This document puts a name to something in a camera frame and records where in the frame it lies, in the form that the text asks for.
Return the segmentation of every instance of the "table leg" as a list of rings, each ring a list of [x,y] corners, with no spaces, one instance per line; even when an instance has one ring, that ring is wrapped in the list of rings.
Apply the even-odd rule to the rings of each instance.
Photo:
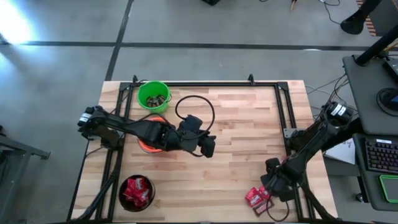
[[[45,152],[43,150],[36,149],[35,147],[25,145],[23,143],[14,141],[4,136],[0,136],[0,146],[5,146],[14,150],[22,150],[27,153],[40,156],[42,159],[48,159],[50,157],[50,152]]]
[[[363,202],[369,203],[368,195],[366,194],[365,185],[363,184],[363,180],[362,180],[361,176],[358,177],[358,183],[359,183],[359,188],[361,189]]]

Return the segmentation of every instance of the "bucket contents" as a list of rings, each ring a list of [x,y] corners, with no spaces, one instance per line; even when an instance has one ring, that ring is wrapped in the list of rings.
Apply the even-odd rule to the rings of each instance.
[[[137,94],[142,108],[158,114],[166,112],[171,97],[168,86],[160,81],[149,81],[141,85]]]
[[[162,95],[158,96],[148,96],[147,98],[147,105],[150,108],[157,107],[162,105],[166,101],[166,97]]]
[[[154,196],[153,183],[143,175],[133,175],[126,179],[119,192],[122,206],[131,212],[139,212],[147,208]]]

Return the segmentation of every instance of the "metal bracket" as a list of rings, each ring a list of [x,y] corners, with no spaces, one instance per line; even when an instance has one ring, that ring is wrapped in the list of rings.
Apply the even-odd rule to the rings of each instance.
[[[134,75],[134,76],[132,77],[132,84],[135,85],[137,82],[138,82],[137,75]]]
[[[293,134],[294,131],[300,131],[300,130],[305,130],[302,128],[284,128],[284,137],[285,138],[290,138]]]
[[[278,82],[278,86],[279,88],[288,91],[289,90],[289,85],[287,84],[287,82]]]
[[[248,78],[248,80],[250,81],[250,85],[251,85],[251,86],[254,86],[254,85],[256,85],[256,82],[254,82],[254,77],[253,77],[253,74],[250,74],[250,75],[249,75],[249,78]]]
[[[130,87],[131,83],[120,83],[119,91],[127,90]]]

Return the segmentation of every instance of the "white paper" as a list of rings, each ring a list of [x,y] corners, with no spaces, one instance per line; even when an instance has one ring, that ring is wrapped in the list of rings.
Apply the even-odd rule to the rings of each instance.
[[[325,156],[355,165],[355,145],[353,139],[351,138],[327,150]]]

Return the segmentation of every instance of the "wooden table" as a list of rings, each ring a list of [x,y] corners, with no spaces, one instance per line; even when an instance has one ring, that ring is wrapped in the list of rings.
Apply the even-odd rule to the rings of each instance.
[[[288,81],[298,128],[313,123],[303,81]],[[105,82],[99,104],[107,111],[116,106],[120,82]],[[149,208],[142,212],[125,211],[116,202],[114,222],[271,222],[265,213],[259,218],[244,199],[252,187],[261,186],[260,176],[266,173],[264,161],[284,158],[285,148],[280,119],[271,87],[170,87],[173,98],[165,117],[174,125],[180,119],[174,113],[176,102],[183,96],[201,95],[214,105],[216,121],[211,134],[217,135],[211,159],[193,157],[187,152],[145,153],[135,136],[127,135],[119,184],[133,174],[148,176],[156,188]],[[205,101],[191,98],[178,107],[178,112],[193,114],[203,120],[202,129],[211,121],[211,111]],[[133,95],[130,118],[148,114]],[[99,141],[88,146],[88,152],[98,148]],[[106,150],[91,154],[85,161],[73,208],[72,218],[81,215],[92,202],[101,185]],[[307,166],[311,190],[321,204],[337,217],[323,158],[319,152]],[[304,214],[305,199],[301,194]],[[286,214],[286,205],[274,199],[270,210],[275,218]],[[286,221],[296,221],[293,201]]]

